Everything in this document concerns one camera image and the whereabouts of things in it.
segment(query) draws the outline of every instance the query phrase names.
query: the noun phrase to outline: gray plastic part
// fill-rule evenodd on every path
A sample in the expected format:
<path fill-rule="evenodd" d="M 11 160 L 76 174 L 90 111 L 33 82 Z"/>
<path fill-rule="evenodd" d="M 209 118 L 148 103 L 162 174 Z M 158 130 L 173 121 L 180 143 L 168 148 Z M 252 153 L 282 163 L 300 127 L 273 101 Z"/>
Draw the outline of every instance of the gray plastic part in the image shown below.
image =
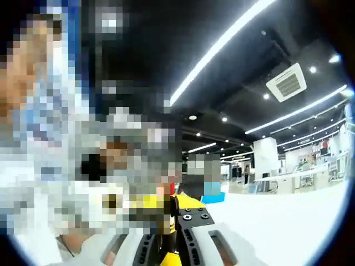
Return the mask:
<path fill-rule="evenodd" d="M 82 245 L 80 254 L 63 263 L 50 264 L 52 266 L 105 266 L 103 263 L 108 252 L 119 238 L 114 232 L 95 234 L 88 238 Z M 132 266 L 143 233 L 130 233 L 120 246 L 113 266 Z"/>
<path fill-rule="evenodd" d="M 233 265 L 266 266 L 255 256 L 253 245 L 223 223 L 194 227 L 192 232 L 201 250 L 205 266 L 224 266 L 212 236 L 219 239 Z"/>

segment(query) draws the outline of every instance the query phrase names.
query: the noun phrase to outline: white pillar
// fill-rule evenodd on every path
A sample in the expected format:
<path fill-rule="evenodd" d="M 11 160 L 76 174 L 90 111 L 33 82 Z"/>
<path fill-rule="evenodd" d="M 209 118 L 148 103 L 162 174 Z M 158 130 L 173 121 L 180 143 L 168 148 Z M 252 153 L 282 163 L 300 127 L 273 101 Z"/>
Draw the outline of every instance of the white pillar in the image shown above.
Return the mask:
<path fill-rule="evenodd" d="M 276 140 L 272 137 L 254 142 L 255 179 L 261 179 L 263 173 L 275 170 L 278 173 L 278 153 Z"/>

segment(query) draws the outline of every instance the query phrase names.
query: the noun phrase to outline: white floor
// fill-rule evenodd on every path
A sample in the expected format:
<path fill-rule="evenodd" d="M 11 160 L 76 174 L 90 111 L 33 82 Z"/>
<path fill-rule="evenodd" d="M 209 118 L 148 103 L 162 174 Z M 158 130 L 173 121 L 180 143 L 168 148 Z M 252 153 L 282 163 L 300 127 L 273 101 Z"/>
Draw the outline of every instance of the white floor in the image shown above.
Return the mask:
<path fill-rule="evenodd" d="M 223 182 L 225 201 L 208 204 L 216 223 L 224 223 L 250 242 L 269 266 L 300 266 L 336 230 L 348 182 L 329 188 L 299 189 L 290 195 L 248 195 L 247 186 Z"/>

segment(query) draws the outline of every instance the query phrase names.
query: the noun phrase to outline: black ceiling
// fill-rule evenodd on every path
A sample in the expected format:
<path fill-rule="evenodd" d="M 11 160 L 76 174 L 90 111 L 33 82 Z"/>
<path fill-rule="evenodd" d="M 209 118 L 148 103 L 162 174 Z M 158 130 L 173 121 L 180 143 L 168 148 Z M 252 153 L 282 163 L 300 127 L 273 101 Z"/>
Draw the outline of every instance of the black ceiling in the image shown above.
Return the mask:
<path fill-rule="evenodd" d="M 131 106 L 133 112 L 146 112 L 142 106 L 147 102 L 162 107 L 163 99 L 171 97 L 216 40 L 255 2 L 123 1 L 119 33 L 97 35 L 87 30 L 88 34 L 83 34 L 94 62 L 102 64 L 95 78 L 115 80 L 119 93 L 110 97 Z M 99 59 L 97 46 L 103 47 Z M 276 0 L 212 58 L 171 108 L 173 119 L 181 122 L 182 150 L 217 142 L 201 152 L 235 155 L 250 151 L 253 141 L 263 135 L 282 143 L 339 121 L 342 106 L 307 119 L 342 102 L 344 98 L 336 95 L 299 115 L 245 134 L 350 84 L 342 64 L 328 62 L 334 53 L 303 1 Z M 307 89 L 279 103 L 265 84 L 297 62 Z M 310 73 L 311 66 L 317 73 Z M 263 99 L 265 93 L 270 94 L 268 100 Z M 190 115 L 197 119 L 189 120 Z M 227 122 L 221 121 L 224 116 Z M 272 134 L 302 120 L 306 121 Z"/>

